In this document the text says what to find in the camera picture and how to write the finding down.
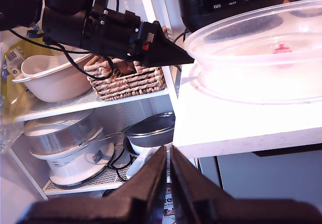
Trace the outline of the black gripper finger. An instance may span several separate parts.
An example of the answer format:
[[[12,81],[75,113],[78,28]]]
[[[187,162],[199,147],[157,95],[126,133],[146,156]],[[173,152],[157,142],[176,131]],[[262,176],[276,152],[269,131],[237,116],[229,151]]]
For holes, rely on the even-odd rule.
[[[142,66],[159,67],[194,62],[184,49],[166,38],[158,21],[141,23],[140,40],[142,41],[140,59]]]
[[[170,169],[176,223],[225,223],[220,205],[226,201],[226,193],[174,146]]]
[[[143,167],[108,196],[108,223],[162,223],[167,151],[161,146]]]

